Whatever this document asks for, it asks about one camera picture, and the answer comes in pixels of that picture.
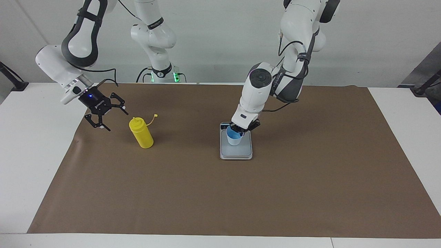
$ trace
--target yellow squeeze bottle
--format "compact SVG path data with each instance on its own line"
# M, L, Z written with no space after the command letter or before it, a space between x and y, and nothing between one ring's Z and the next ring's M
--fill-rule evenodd
M153 145L153 137L150 134L147 126L148 125L146 125L144 119L140 117L133 117L133 119L129 123L130 130L132 131L139 145L144 149L150 148Z

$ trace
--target white wall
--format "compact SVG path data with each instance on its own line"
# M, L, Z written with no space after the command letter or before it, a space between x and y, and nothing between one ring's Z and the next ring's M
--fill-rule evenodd
M135 10L131 0L123 0ZM241 82L261 61L278 62L282 0L160 0L176 32L172 61L191 82ZM0 60L25 80L49 82L34 63L45 45L60 44L81 0L0 1ZM119 4L100 29L95 69L118 68L133 82L149 65L130 38L137 20ZM321 30L328 43L310 64L309 85L397 86L441 41L439 0L344 0L339 15ZM104 76L95 73L98 81Z

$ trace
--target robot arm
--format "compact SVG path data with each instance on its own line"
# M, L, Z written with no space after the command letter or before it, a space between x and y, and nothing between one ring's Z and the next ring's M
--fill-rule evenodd
M102 123L102 116L111 108L125 111L125 101L112 93L110 98L104 96L93 83L82 73L81 68L92 66L98 58L97 36L102 19L110 12L117 0L85 0L83 7L77 13L72 30L63 40L62 45L47 45L35 57L35 62L52 80L65 90L61 99L67 104L75 98L86 105L92 114L98 116L98 122L92 121L92 115L84 117L94 127L110 129ZM112 104L111 98L116 98L119 104Z
M293 103L302 90L303 79L308 74L311 54L320 51L326 41L320 33L319 23L327 23L335 15L340 0L285 0L285 13L280 26L280 43L288 45L279 50L284 52L282 66L273 67L262 62L252 67L243 86L242 97L232 117L231 128L236 132L253 130L260 125L258 119L268 96L274 96L284 103ZM271 75L271 82L264 87L258 75Z
M166 51L175 46L175 33L164 23L157 0L135 0L135 8L143 23L132 27L131 36L152 63L153 81L175 82L177 73Z

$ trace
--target plastic cup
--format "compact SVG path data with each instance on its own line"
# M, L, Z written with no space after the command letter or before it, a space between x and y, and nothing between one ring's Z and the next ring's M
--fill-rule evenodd
M227 128L227 140L228 143L232 146L237 146L240 144L240 141L242 140L243 133L235 132L231 129L231 127Z

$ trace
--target white table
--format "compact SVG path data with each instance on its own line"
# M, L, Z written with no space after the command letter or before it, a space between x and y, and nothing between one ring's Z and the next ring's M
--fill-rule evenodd
M441 116L408 89L370 88L417 175L441 213ZM439 248L441 240L25 234L86 107L60 104L56 83L32 83L0 105L0 247Z

